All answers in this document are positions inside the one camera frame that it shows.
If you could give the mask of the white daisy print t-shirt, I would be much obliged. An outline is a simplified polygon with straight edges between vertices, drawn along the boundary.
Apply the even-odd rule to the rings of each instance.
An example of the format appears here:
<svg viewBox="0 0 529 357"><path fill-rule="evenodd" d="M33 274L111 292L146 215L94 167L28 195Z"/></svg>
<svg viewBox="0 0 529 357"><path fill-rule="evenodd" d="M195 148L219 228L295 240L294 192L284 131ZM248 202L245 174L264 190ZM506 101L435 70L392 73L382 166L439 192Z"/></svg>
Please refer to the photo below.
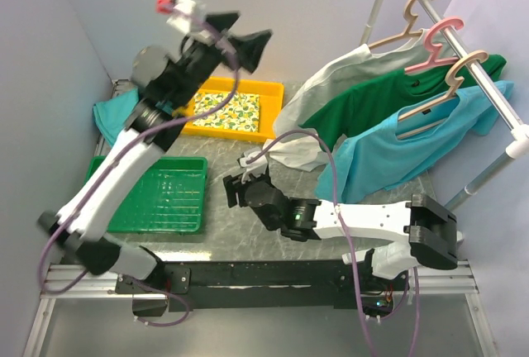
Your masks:
<svg viewBox="0 0 529 357"><path fill-rule="evenodd" d="M420 62L427 57L422 41L426 29L397 49L375 54L366 45L327 63L309 78L284 106L273 124L276 136L298 129L309 117L346 89L388 72ZM310 172L328 163L328 156L311 136L296 134L278 142L269 157L290 169Z"/></svg>

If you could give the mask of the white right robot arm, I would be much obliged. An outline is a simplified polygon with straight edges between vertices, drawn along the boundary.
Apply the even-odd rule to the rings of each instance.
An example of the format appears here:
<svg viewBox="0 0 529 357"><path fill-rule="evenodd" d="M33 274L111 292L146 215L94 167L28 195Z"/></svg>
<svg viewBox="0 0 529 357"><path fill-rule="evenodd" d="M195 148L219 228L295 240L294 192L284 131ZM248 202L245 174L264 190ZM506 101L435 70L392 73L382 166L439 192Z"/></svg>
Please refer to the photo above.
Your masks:
<svg viewBox="0 0 529 357"><path fill-rule="evenodd" d="M363 283L381 289L390 279L417 265L452 270L458 266L457 245L462 236L455 215L426 194L382 205L338 204L289 198L268 174L226 176L229 207L248 207L268 231L290 240L325 240L342 236L385 240L386 245L359 251L345 259L367 264Z"/></svg>

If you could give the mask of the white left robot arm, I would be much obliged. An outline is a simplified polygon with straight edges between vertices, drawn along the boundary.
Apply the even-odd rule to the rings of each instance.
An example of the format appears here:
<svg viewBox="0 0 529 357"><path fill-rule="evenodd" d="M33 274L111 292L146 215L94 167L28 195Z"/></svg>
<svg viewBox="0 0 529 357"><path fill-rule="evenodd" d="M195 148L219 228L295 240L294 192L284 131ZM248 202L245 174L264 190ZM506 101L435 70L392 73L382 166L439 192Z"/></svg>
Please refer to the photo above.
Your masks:
<svg viewBox="0 0 529 357"><path fill-rule="evenodd" d="M164 262L148 249L112 238L108 225L137 181L162 158L189 121L173 117L170 110L190 103L219 65L234 73L254 73L273 35L270 29L232 34L239 12L209 13L203 19L177 12L170 15L187 24L179 57L159 45L147 46L136 55L131 81L140 101L111 152L66 205L38 218L38 225L49 235L37 266L40 281L45 279L45 259L57 246L92 275L130 276L148 293L163 285Z"/></svg>

